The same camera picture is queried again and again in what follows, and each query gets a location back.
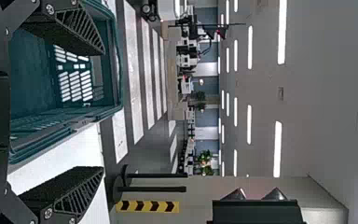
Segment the bolt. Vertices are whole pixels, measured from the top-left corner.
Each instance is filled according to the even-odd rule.
[[[51,4],[46,5],[46,10],[48,11],[49,15],[54,15],[55,13],[54,7]]]
[[[50,219],[52,215],[53,215],[53,210],[51,208],[48,208],[45,211],[45,219]]]

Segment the light fixture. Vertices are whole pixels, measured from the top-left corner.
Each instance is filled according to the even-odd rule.
[[[253,67],[253,26],[248,28],[248,69]]]
[[[229,48],[226,48],[226,71],[229,73]]]
[[[281,153],[282,153],[282,124],[275,122],[275,142],[274,142],[274,177],[281,176]]]
[[[224,161],[222,161],[222,176],[225,176],[226,174],[225,174],[225,162]]]
[[[221,23],[222,25],[225,24],[225,14],[223,14],[223,13],[220,15],[220,23]]]
[[[229,117],[229,93],[226,93],[227,95],[227,108],[226,108],[226,112],[227,112],[227,116]]]
[[[238,98],[234,98],[234,126],[238,126]]]
[[[234,40],[234,71],[238,71],[238,40]]]
[[[225,125],[222,125],[222,144],[225,144]]]
[[[217,74],[220,75],[220,56],[217,57]]]
[[[175,0],[175,16],[180,17],[180,0]]]
[[[278,64],[284,64],[286,58],[286,23],[287,23],[287,0],[280,0],[279,30],[278,30]]]
[[[238,0],[234,0],[234,12],[238,12]]]
[[[225,109],[225,91],[222,90],[222,97],[220,98],[222,101],[222,109]]]
[[[226,1],[226,24],[229,25],[229,0]]]
[[[234,149],[234,176],[237,176],[237,160],[238,160],[237,149]]]
[[[219,118],[219,133],[222,133],[222,120]]]
[[[248,105],[246,139],[249,145],[252,144],[252,106]]]

